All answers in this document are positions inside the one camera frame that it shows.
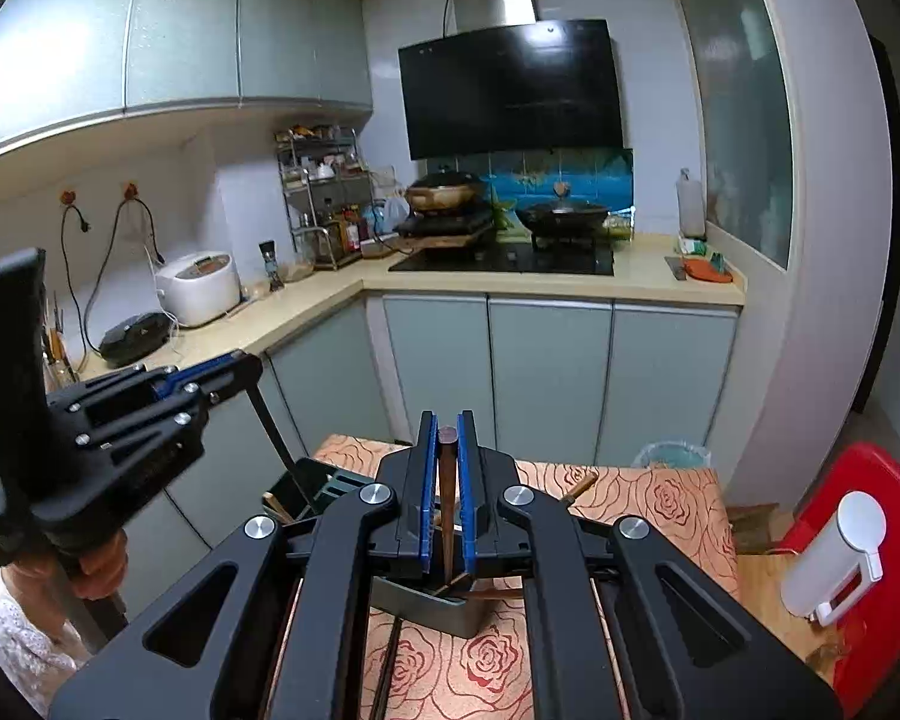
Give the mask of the person's left hand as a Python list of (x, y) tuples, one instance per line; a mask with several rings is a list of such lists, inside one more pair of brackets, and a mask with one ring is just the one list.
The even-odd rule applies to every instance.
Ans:
[[(128, 570), (126, 544), (125, 530), (118, 530), (102, 546), (77, 558), (77, 572), (69, 577), (69, 585), (79, 600), (102, 600), (119, 589)], [(24, 554), (1, 569), (9, 592), (30, 616), (63, 614), (52, 595), (55, 564), (56, 557), (50, 551), (41, 550)]]

